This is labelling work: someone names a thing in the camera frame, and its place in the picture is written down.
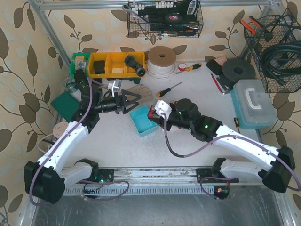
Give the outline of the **beige work glove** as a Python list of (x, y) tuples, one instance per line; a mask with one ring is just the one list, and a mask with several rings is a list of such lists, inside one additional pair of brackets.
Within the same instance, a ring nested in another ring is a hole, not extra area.
[(144, 84), (138, 84), (128, 89), (129, 92), (141, 95), (141, 99), (138, 100), (139, 104), (149, 102), (153, 100), (152, 91)]

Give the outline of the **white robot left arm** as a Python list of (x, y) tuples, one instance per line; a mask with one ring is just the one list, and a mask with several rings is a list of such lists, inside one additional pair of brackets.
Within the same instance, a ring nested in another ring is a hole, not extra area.
[(143, 98), (151, 96), (152, 92), (143, 84), (123, 90), (110, 83), (107, 88), (114, 93), (111, 97), (103, 97), (99, 86), (100, 83), (96, 81), (81, 82), (77, 85), (81, 101), (66, 130), (36, 162), (26, 163), (25, 190), (34, 206), (57, 203), (65, 189), (78, 182), (101, 185), (113, 183), (101, 178), (97, 162), (82, 159), (69, 169), (63, 169), (64, 164), (98, 123), (99, 113), (126, 114), (136, 108)]

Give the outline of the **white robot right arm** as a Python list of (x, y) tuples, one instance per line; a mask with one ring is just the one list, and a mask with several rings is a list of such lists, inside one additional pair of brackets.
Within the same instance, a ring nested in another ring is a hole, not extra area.
[[(237, 174), (247, 178), (261, 179), (269, 189), (284, 193), (294, 178), (300, 191), (301, 183), (296, 176), (293, 151), (287, 146), (276, 148), (254, 141), (229, 128), (221, 121), (202, 115), (195, 103), (189, 99), (181, 99), (175, 103), (166, 103), (159, 100), (151, 107), (147, 117), (152, 122), (164, 129), (166, 145), (172, 155), (178, 158), (188, 158), (196, 155), (211, 144), (220, 145), (231, 149), (250, 160), (250, 162), (234, 162), (225, 158), (218, 159), (219, 172), (223, 175), (222, 180), (235, 180)], [(191, 135), (206, 145), (198, 150), (180, 155), (172, 150), (167, 133), (172, 126), (187, 129)]]

